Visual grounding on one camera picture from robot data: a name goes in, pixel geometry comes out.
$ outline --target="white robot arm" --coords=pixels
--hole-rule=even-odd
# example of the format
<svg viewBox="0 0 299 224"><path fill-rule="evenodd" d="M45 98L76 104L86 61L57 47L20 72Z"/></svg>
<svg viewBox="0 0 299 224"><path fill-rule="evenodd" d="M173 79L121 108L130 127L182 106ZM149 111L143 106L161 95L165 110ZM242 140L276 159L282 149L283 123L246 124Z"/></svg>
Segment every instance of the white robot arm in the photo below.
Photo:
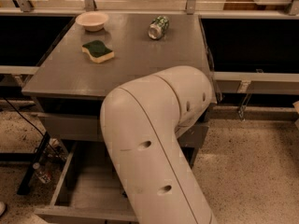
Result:
<svg viewBox="0 0 299 224"><path fill-rule="evenodd" d="M211 97L201 71L178 66L125 83L103 102L107 150L140 224L217 223L177 141Z"/></svg>

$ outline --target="can lid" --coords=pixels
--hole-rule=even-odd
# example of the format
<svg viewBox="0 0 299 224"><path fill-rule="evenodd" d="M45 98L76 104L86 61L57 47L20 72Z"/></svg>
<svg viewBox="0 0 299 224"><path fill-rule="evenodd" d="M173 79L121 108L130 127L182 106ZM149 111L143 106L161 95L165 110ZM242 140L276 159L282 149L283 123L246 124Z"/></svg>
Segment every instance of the can lid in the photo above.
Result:
<svg viewBox="0 0 299 224"><path fill-rule="evenodd" d="M162 29L160 26L157 26L155 24L152 24L149 27L149 37L151 39L159 39L162 36Z"/></svg>
<svg viewBox="0 0 299 224"><path fill-rule="evenodd" d="M34 165L33 165L33 168L34 169L39 169L40 167L40 164L38 162L35 162Z"/></svg>

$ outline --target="green scouring pad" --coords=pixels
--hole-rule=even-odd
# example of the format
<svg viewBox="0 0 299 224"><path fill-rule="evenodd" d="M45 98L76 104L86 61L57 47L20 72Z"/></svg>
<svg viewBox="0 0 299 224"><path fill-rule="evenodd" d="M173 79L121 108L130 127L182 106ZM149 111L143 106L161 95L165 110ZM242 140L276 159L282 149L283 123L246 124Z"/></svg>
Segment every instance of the green scouring pad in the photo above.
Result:
<svg viewBox="0 0 299 224"><path fill-rule="evenodd" d="M114 52L108 49L105 44L99 40L84 44L82 51L87 53L94 63L102 63L114 57Z"/></svg>

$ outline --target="floor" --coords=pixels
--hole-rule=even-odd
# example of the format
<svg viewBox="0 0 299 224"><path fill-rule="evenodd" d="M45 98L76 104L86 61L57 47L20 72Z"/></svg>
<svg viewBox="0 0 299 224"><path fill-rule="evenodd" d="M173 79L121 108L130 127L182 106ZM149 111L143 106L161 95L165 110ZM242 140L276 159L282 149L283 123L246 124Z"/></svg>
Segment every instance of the floor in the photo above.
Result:
<svg viewBox="0 0 299 224"><path fill-rule="evenodd" d="M0 151L32 151L40 135L4 102L0 103ZM35 108L22 110L39 129ZM299 130L294 109L248 108L241 121L236 108L218 106L193 172L220 224L298 223ZM17 189L28 163L0 163L0 201L7 203L1 224L45 224L34 211L50 203L61 173L48 164L47 185L35 176L28 195Z"/></svg>

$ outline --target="shoe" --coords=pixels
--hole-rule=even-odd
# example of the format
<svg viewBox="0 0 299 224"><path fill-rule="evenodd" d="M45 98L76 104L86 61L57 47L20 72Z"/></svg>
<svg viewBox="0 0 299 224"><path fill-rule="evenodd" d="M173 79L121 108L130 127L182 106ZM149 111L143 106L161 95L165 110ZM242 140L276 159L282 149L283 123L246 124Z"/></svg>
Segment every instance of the shoe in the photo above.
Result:
<svg viewBox="0 0 299 224"><path fill-rule="evenodd" d="M7 206L5 203L0 202L0 216L2 216L7 210Z"/></svg>

